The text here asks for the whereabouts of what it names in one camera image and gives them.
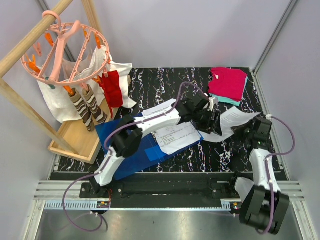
red cloth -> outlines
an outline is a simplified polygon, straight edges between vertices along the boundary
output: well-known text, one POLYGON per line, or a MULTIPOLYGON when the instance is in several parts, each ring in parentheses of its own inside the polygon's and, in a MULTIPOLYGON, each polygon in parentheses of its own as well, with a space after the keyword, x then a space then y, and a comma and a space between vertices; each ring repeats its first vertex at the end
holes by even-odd
POLYGON ((209 94, 226 97, 240 102, 245 88, 247 74, 240 69, 226 67, 211 68, 213 80, 209 82, 209 94))
POLYGON ((123 104, 122 92, 119 85, 119 73, 118 71, 109 71, 108 77, 102 74, 101 78, 104 90, 104 96, 108 103, 111 118, 114 117, 112 108, 120 108, 123 104))

striped sock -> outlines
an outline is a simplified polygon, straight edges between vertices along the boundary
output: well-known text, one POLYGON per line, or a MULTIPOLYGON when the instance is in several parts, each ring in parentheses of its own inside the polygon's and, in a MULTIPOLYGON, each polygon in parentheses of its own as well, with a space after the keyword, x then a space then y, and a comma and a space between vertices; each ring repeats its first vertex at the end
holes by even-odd
POLYGON ((75 93, 73 96, 69 94, 71 102, 75 106, 76 110, 80 114, 84 125, 88 129, 89 132, 95 129, 95 125, 93 120, 91 119, 91 111, 88 109, 88 106, 85 100, 81 97, 80 93, 73 88, 72 91, 75 93))
POLYGON ((88 85, 89 92, 83 89, 82 94, 86 102, 88 103, 89 110, 91 111, 94 119, 98 124, 103 124, 106 122, 108 115, 98 106, 97 99, 95 97, 94 91, 88 85))

wooden drying rack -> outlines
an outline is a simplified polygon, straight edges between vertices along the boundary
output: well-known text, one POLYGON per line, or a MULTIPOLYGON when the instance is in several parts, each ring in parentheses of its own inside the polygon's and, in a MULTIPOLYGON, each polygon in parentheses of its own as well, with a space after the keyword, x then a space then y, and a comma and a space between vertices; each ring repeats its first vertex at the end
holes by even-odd
MULTIPOLYGON (((60 0, 52 11, 61 15, 72 2, 73 0, 60 0)), ((82 4, 90 26, 102 33, 93 0, 82 0, 82 4)), ((55 131, 49 123, 47 123, 3 80, 3 77, 8 71, 45 33, 55 20, 56 18, 51 15, 42 18, 42 20, 0 61, 0 93, 52 139, 52 142, 48 147, 51 152, 93 164, 101 147, 96 131, 87 131, 82 120, 66 121, 61 125, 58 132, 55 131)), ((110 121, 110 111, 105 99, 100 107, 108 114, 107 122, 110 121)), ((114 108, 113 114, 115 115, 117 111, 118 109, 114 108)))

metal floor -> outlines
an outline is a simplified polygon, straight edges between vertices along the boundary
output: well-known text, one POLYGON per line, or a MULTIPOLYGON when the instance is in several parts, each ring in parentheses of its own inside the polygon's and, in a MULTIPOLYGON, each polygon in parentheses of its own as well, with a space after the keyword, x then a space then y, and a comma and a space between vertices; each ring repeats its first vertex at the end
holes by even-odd
MULTIPOLYGON (((72 219, 84 211, 71 210, 72 219)), ((242 225, 239 217, 228 212, 205 211, 114 211, 103 215, 108 223, 90 233, 69 225, 61 210, 44 210, 37 240, 301 240, 293 208, 285 216, 277 235, 259 235, 255 229, 242 225)), ((88 215, 76 221, 82 227, 96 228, 100 220, 88 215)))

black marble surface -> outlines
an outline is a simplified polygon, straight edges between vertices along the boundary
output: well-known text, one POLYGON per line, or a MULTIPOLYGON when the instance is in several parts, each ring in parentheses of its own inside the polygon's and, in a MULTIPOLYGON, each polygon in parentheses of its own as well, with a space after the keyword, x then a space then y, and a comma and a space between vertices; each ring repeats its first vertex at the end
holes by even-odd
MULTIPOLYGON (((248 74, 248 81, 238 109, 245 113, 262 112, 255 83, 249 68, 240 68, 248 74)), ((129 96, 137 102, 133 109, 121 108, 116 118, 126 114, 136 115, 145 109, 155 107, 177 97, 182 82, 191 82, 205 92, 212 80, 210 68, 134 68, 131 73, 129 96)), ((186 87, 183 97, 192 97, 197 91, 186 87)), ((221 113, 232 108, 228 103, 219 103, 221 113)), ((105 153, 101 149, 94 164, 87 164, 67 157, 61 157, 59 172, 92 172, 98 169, 105 153)), ((280 171, 277 158, 273 168, 280 171)), ((145 169, 143 172, 251 172, 247 150, 238 138, 232 136, 219 143, 202 141, 188 150, 145 169)))

